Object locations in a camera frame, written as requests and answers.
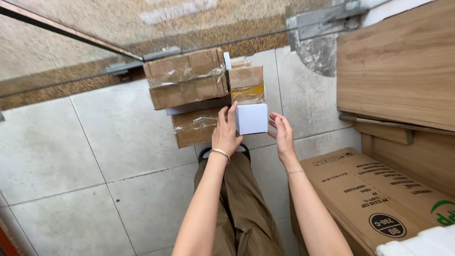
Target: right hand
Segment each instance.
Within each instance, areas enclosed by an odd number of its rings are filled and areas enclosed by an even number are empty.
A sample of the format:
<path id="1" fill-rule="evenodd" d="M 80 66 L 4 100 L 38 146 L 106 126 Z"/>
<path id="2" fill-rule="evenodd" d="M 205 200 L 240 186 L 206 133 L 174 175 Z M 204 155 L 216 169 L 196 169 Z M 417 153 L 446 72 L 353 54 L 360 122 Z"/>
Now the right hand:
<path id="1" fill-rule="evenodd" d="M 297 159 L 294 151 L 294 138 L 291 125 L 284 116 L 272 112 L 268 123 L 273 126 L 277 133 L 268 131 L 267 134 L 277 140 L 278 157 L 283 164 Z"/>

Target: white tile floor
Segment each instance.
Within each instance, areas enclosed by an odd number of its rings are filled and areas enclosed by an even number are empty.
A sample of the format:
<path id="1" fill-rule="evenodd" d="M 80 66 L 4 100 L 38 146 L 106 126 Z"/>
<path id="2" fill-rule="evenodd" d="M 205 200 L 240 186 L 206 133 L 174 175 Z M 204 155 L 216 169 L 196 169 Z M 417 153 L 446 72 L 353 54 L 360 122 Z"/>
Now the white tile floor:
<path id="1" fill-rule="evenodd" d="M 246 58 L 264 66 L 269 111 L 289 118 L 300 159 L 360 150 L 360 134 L 337 119 L 335 78 L 312 73 L 289 46 Z M 28 255 L 170 255 L 204 145 L 177 149 L 145 80 L 3 114 L 0 216 Z M 286 252 L 299 255 L 274 141 L 244 142 Z"/>

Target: small white box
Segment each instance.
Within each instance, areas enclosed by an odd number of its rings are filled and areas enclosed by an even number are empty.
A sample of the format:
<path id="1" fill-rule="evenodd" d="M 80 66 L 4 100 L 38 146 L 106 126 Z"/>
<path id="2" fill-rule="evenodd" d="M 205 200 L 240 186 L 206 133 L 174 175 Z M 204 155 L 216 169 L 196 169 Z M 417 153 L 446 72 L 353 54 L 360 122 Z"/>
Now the small white box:
<path id="1" fill-rule="evenodd" d="M 268 130 L 267 104 L 249 104 L 237 106 L 235 125 L 240 135 L 266 133 Z"/>

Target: silver bracelet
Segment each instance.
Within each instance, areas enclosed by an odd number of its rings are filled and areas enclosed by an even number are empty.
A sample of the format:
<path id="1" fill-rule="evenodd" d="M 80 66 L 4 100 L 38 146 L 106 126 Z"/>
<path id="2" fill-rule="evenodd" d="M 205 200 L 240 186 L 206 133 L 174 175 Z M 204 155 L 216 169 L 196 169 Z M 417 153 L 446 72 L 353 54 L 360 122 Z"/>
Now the silver bracelet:
<path id="1" fill-rule="evenodd" d="M 216 151 L 216 152 L 219 152 L 219 153 L 222 153 L 223 155 L 225 155 L 225 156 L 227 157 L 227 163 L 229 163 L 229 162 L 231 161 L 231 158 L 229 157 L 229 155 L 226 154 L 226 153 L 224 153 L 224 151 L 219 150 L 219 149 L 216 149 L 216 148 L 211 149 L 211 150 L 210 150 L 210 153 L 211 153 L 212 151 Z"/>
<path id="2" fill-rule="evenodd" d="M 299 172 L 303 172 L 303 169 L 300 169 L 300 170 L 297 170 L 297 171 L 289 171 L 289 172 L 286 172 L 287 174 L 293 174 L 293 173 L 299 173 Z"/>

